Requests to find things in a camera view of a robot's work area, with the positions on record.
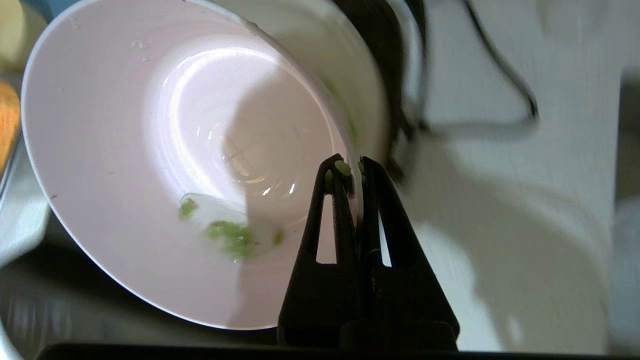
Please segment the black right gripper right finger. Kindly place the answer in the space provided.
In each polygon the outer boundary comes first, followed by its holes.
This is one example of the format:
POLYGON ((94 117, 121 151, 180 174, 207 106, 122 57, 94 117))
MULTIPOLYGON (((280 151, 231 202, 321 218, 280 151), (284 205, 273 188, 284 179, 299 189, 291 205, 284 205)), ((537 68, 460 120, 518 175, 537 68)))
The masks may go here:
POLYGON ((364 213, 359 260, 365 337, 396 349, 455 351, 460 326, 386 169, 359 161, 364 213))

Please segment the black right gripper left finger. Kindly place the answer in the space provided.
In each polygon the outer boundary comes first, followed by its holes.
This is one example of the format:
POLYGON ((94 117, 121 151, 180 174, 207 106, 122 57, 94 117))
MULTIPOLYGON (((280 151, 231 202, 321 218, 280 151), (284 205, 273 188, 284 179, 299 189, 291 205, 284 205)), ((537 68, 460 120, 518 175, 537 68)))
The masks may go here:
POLYGON ((279 346, 338 348, 343 326, 359 315, 361 290, 354 219, 345 176, 336 167, 342 160, 336 153, 318 167, 301 244, 279 312, 279 346), (330 195, 335 264, 317 261, 327 173, 332 173, 333 181, 330 195))

